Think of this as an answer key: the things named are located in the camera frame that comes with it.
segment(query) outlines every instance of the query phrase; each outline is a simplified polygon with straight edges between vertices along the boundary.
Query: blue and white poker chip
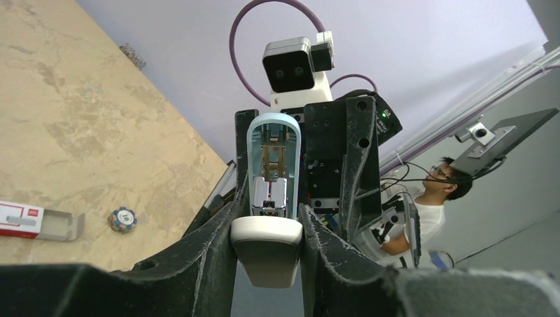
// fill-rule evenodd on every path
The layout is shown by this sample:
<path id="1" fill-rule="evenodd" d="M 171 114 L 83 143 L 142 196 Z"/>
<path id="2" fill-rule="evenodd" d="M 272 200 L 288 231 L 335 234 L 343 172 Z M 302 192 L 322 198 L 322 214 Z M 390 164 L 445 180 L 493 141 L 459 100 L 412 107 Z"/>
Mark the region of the blue and white poker chip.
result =
<path id="1" fill-rule="evenodd" d="M 131 232 L 138 222 L 134 211 L 126 207 L 114 210 L 107 218 L 107 221 L 111 229 L 120 233 Z"/>

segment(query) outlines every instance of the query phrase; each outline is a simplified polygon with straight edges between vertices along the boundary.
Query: black hair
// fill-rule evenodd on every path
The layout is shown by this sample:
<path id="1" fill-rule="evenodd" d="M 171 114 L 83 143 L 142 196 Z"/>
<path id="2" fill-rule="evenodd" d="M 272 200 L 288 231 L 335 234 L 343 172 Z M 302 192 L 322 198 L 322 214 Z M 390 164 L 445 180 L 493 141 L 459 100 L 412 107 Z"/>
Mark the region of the black hair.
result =
<path id="1" fill-rule="evenodd" d="M 451 163 L 453 163 L 455 160 L 453 158 L 450 157 L 442 157 L 441 158 L 441 162 L 445 163 L 447 165 L 451 165 Z M 453 179 L 459 179 L 461 180 L 460 184 L 456 184 L 457 188 L 453 191 L 450 192 L 447 195 L 447 200 L 455 200 L 455 199 L 459 199 L 463 196 L 465 196 L 466 194 L 468 194 L 468 192 L 471 190 L 472 185 L 473 185 L 473 181 L 469 180 L 469 178 L 471 178 L 471 176 L 465 172 L 461 172 L 460 170 L 456 170 L 455 168 L 451 168 L 451 173 L 449 175 L 450 180 Z"/>

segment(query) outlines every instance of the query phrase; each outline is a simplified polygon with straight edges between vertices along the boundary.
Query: man's ear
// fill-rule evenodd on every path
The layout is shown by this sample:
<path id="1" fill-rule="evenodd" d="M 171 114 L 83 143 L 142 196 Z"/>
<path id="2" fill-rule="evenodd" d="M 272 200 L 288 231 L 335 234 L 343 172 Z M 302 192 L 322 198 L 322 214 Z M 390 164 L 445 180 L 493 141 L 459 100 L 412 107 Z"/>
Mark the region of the man's ear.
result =
<path id="1" fill-rule="evenodd" d="M 445 187 L 443 191 L 449 194 L 451 192 L 454 192 L 456 189 L 457 189 L 457 184 L 449 184 L 449 186 Z"/>

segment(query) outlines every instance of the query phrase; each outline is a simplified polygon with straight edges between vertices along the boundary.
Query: man's arm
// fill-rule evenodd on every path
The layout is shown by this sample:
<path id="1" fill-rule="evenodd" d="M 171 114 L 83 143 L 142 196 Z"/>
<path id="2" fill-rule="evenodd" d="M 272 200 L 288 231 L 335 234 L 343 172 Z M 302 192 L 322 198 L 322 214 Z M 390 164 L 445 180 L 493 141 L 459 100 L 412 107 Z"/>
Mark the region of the man's arm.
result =
<path id="1" fill-rule="evenodd" d="M 410 244 L 408 244 L 406 236 L 404 235 L 404 233 L 402 233 L 397 238 L 391 239 L 389 242 L 381 244 L 381 250 L 385 251 L 391 256 L 396 256 L 397 254 L 401 254 L 410 250 Z"/>

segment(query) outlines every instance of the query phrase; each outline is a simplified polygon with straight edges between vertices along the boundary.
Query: open cardboard box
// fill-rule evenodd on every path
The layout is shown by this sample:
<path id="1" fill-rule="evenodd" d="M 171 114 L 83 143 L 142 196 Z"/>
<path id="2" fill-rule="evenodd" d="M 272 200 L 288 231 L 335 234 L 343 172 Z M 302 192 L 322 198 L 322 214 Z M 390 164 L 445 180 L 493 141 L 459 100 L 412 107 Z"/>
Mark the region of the open cardboard box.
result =
<path id="1" fill-rule="evenodd" d="M 0 236 L 56 241 L 76 240 L 84 232 L 86 215 L 0 201 Z"/>

